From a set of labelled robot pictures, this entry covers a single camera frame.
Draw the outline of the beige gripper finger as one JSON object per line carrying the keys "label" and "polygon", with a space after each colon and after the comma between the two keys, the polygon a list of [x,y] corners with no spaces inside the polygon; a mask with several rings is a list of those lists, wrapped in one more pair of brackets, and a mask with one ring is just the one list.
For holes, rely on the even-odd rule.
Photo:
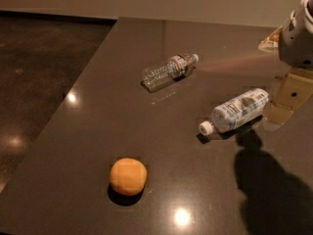
{"label": "beige gripper finger", "polygon": [[272,33],[270,33],[265,39],[263,39],[259,45],[258,49],[262,52],[274,52],[279,48],[280,35],[282,28],[277,27]]}
{"label": "beige gripper finger", "polygon": [[312,70],[295,69],[288,72],[267,107],[267,120],[284,124],[312,95]]}

